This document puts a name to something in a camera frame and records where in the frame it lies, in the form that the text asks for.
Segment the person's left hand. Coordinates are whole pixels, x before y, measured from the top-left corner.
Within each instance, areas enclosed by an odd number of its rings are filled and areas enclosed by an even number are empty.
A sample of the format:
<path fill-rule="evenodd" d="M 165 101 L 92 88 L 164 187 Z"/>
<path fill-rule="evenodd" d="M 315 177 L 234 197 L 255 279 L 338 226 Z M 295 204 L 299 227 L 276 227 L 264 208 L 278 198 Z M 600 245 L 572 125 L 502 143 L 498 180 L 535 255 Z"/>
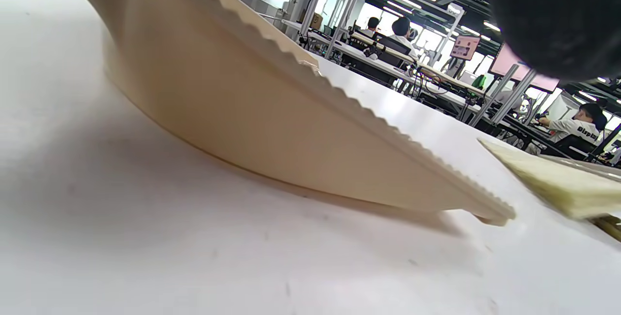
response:
<path fill-rule="evenodd" d="M 616 78 L 621 71 L 621 0 L 490 0 L 514 54 L 550 78 Z"/>

